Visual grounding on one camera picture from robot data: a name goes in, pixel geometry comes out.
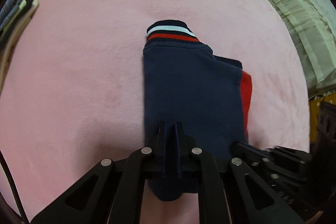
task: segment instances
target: metal bolt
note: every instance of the metal bolt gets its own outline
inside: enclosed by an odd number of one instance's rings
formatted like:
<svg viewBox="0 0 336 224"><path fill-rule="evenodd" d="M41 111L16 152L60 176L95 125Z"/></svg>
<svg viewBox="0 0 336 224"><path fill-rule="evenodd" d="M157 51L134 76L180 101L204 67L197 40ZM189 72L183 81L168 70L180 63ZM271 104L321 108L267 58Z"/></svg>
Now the metal bolt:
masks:
<svg viewBox="0 0 336 224"><path fill-rule="evenodd" d="M109 165L111 165L111 163L112 163L112 161L111 161L110 159L108 159L108 158L106 158L106 159L102 159L102 160L100 161L100 164L101 164L102 166L109 166Z"/></svg>
<svg viewBox="0 0 336 224"><path fill-rule="evenodd" d="M278 174L271 174L271 178L272 178L272 179L278 179L278 178L279 178L279 175L278 175Z"/></svg>
<svg viewBox="0 0 336 224"><path fill-rule="evenodd" d="M194 147L194 148L191 150L191 152L192 152L193 154L195 154L195 155L199 155L199 154L202 153L202 149L199 148L199 147Z"/></svg>
<svg viewBox="0 0 336 224"><path fill-rule="evenodd" d="M233 165L239 166L239 165L241 165L242 160L240 158L233 158L231 160L231 162L232 162Z"/></svg>
<svg viewBox="0 0 336 224"><path fill-rule="evenodd" d="M152 153L152 149L150 147L144 147L141 149L141 153L145 155L150 154Z"/></svg>

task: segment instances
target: black cable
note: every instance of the black cable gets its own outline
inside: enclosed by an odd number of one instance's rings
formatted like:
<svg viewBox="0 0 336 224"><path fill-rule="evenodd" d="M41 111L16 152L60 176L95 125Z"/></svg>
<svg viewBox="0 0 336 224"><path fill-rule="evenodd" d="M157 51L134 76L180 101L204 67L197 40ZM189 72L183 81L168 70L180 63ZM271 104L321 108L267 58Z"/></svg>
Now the black cable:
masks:
<svg viewBox="0 0 336 224"><path fill-rule="evenodd" d="M17 208L19 209L22 221L23 221L24 224L29 224L29 220L27 218L25 210L23 209L22 202L20 200L19 193L18 193L17 188L15 186L13 176L11 174L11 171L9 170L9 167L8 167L6 161L5 161L5 158L3 157L2 153L1 153L1 150L0 150L0 163L1 163L1 166L2 166L2 168L3 168L3 170L6 174L6 177L7 177L7 180L9 182L10 188L12 189L12 193L13 193Z"/></svg>

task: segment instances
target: pink fluffy surface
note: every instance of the pink fluffy surface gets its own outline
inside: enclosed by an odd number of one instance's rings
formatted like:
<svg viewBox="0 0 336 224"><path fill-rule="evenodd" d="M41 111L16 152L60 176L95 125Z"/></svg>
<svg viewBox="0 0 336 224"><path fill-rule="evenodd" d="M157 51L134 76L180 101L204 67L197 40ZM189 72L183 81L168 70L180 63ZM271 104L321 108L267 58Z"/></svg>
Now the pink fluffy surface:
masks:
<svg viewBox="0 0 336 224"><path fill-rule="evenodd" d="M143 146L142 49L157 20L183 20L214 54L242 62L252 145L308 150L305 77L267 0L39 1L0 97L1 150L29 219L102 158ZM16 209L3 173L0 191ZM146 187L141 223L198 223L197 195L165 203Z"/></svg>

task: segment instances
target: navy blue fabric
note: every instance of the navy blue fabric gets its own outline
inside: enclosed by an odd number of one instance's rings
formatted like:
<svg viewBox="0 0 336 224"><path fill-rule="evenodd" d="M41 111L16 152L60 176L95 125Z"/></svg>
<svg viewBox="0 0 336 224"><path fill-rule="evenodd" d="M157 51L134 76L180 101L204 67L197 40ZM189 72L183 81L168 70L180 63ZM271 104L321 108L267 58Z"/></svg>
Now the navy blue fabric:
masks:
<svg viewBox="0 0 336 224"><path fill-rule="evenodd" d="M181 121L184 133L215 157L230 159L230 145L246 141L240 95L241 63L216 57L203 43L152 42L143 50L146 139L160 121L171 130ZM162 200L197 192L196 184L151 181Z"/></svg>

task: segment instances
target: beige fabric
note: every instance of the beige fabric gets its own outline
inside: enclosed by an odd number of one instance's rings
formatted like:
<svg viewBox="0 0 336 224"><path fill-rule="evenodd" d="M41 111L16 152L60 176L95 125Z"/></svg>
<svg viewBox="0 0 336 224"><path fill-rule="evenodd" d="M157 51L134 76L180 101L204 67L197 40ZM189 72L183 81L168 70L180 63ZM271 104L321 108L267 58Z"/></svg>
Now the beige fabric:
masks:
<svg viewBox="0 0 336 224"><path fill-rule="evenodd" d="M286 24L297 49L308 89L336 84L336 39L310 0L268 0Z"/></svg>
<svg viewBox="0 0 336 224"><path fill-rule="evenodd" d="M38 0L33 0L31 8L22 16L22 18L17 22L10 35L4 49L0 52L0 92L2 91L6 74L11 63L11 57L15 49L16 43L19 40L24 29L32 19L37 7L39 6Z"/></svg>

